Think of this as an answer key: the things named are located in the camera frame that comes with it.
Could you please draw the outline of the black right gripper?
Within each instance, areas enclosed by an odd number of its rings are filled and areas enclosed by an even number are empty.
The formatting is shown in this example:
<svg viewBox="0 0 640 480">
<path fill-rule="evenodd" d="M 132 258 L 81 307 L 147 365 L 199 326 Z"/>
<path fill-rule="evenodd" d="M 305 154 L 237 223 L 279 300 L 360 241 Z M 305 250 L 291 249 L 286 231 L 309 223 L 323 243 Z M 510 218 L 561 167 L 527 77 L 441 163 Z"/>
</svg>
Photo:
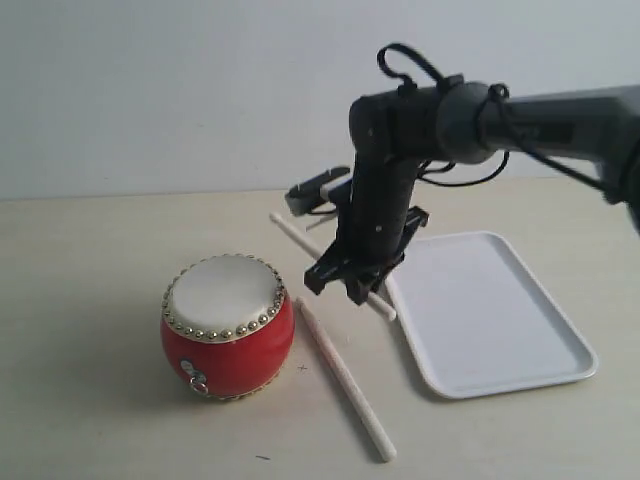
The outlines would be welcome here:
<svg viewBox="0 0 640 480">
<path fill-rule="evenodd" d="M 377 293 L 402 261 L 407 213 L 421 161 L 411 157 L 357 154 L 350 199 L 339 208 L 336 239 L 304 273 L 304 285 L 321 293 L 345 280 L 356 305 Z"/>
</svg>

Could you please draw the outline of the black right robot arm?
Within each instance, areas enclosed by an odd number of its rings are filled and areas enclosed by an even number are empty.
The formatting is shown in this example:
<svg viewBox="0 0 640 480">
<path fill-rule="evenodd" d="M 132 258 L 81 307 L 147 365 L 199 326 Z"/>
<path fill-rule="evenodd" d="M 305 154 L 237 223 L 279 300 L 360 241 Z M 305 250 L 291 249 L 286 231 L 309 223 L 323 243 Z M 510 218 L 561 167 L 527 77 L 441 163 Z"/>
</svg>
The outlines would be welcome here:
<svg viewBox="0 0 640 480">
<path fill-rule="evenodd" d="M 344 283 L 362 304 L 404 259 L 428 214 L 411 205 L 430 161 L 477 165 L 496 152 L 521 152 L 557 171 L 564 160 L 593 163 L 583 183 L 639 216 L 639 89 L 623 86 L 510 97 L 501 84 L 398 88 L 364 96 L 349 111 L 355 150 L 350 181 L 333 202 L 334 241 L 304 275 L 320 293 Z"/>
</svg>

